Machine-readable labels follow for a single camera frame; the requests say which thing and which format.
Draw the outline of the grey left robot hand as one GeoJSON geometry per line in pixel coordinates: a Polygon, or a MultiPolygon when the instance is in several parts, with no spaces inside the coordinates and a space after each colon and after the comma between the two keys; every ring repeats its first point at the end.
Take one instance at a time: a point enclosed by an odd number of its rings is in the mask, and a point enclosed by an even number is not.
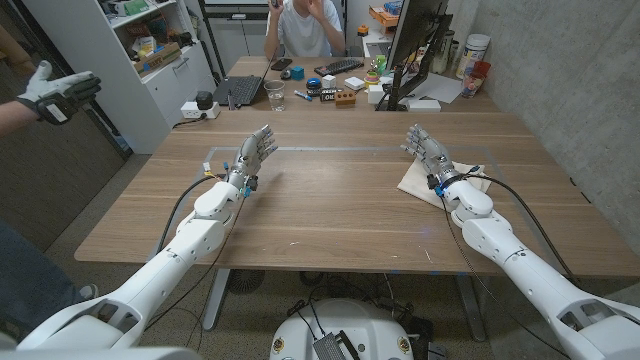
{"type": "Polygon", "coordinates": [[[268,124],[244,139],[234,156],[227,182],[243,191],[250,178],[255,177],[261,164],[277,150],[273,132],[268,124]]]}

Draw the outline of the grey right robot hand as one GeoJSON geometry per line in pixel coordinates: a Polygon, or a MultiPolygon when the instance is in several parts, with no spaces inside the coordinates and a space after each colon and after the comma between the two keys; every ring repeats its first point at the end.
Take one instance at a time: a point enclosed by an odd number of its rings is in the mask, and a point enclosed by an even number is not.
{"type": "Polygon", "coordinates": [[[419,124],[409,127],[406,143],[401,148],[414,156],[427,172],[430,189],[446,190],[462,175],[454,168],[448,150],[419,124]]]}

